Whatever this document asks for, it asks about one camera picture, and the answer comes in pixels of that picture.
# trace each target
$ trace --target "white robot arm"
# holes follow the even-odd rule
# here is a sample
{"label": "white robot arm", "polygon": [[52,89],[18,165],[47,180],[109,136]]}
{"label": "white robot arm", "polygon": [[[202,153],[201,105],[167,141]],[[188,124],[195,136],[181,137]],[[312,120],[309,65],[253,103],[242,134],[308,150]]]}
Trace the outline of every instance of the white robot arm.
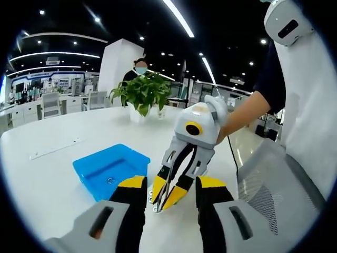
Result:
{"label": "white robot arm", "polygon": [[[205,102],[184,109],[177,120],[175,136],[166,150],[162,168],[153,184],[149,202],[155,212],[165,210],[182,199],[197,176],[203,175],[214,155],[221,126],[226,124],[227,105],[221,98],[205,96]],[[169,194],[170,182],[183,160],[193,151],[192,159]]]}

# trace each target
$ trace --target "blue plastic tray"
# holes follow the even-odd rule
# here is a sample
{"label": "blue plastic tray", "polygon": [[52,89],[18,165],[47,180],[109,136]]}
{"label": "blue plastic tray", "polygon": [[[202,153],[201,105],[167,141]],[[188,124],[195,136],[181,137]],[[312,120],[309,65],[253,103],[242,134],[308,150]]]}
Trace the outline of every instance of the blue plastic tray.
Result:
{"label": "blue plastic tray", "polygon": [[134,176],[146,176],[150,159],[117,144],[73,162],[81,182],[94,199],[109,200],[118,184]]}

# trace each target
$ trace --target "ceiling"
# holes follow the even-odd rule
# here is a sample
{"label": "ceiling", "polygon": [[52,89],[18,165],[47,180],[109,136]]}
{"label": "ceiling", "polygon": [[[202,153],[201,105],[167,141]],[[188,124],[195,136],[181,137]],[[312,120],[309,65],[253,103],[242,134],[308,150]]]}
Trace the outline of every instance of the ceiling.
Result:
{"label": "ceiling", "polygon": [[[202,57],[199,56],[202,52],[217,84],[235,86],[229,82],[234,76],[245,82],[244,85],[237,86],[238,89],[251,91],[270,40],[263,25],[269,4],[263,4],[259,0],[213,1],[212,5],[205,1],[172,0],[191,28],[194,38],[188,36],[162,0],[45,2],[22,27],[17,43],[14,43],[13,49],[8,53],[9,60],[40,52],[71,52],[102,57],[108,43],[124,38],[145,48],[146,61],[152,64],[149,69],[153,71],[174,78],[179,75],[186,60],[189,71],[187,76],[212,82]],[[100,41],[66,35],[34,36],[50,32],[85,35]],[[261,39],[266,39],[267,43],[261,44]],[[60,61],[64,61],[60,65],[81,66],[82,71],[100,70],[101,58],[48,54],[12,60],[7,65],[6,74],[45,66],[49,56],[58,56]]]}

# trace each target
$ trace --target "floor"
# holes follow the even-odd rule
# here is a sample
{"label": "floor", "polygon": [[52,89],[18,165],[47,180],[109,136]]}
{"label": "floor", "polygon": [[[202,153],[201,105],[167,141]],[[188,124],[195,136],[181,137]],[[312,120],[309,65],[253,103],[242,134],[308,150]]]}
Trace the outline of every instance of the floor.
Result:
{"label": "floor", "polygon": [[243,128],[230,135],[230,141],[238,168],[240,168],[261,145],[264,139]]}

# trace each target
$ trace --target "black cable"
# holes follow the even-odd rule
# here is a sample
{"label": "black cable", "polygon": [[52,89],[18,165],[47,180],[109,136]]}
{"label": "black cable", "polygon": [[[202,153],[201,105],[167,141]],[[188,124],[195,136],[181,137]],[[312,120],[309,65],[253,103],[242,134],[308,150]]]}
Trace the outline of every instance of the black cable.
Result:
{"label": "black cable", "polygon": [[234,152],[233,152],[233,148],[232,148],[230,136],[227,135],[227,138],[228,138],[228,143],[230,144],[232,156],[233,156],[233,159],[234,159],[234,162],[235,162],[235,166],[236,166],[236,177],[237,177],[237,174],[238,174],[238,172],[239,172],[239,166],[237,166],[237,162],[236,162],[236,159],[235,159],[235,156],[234,156]]}

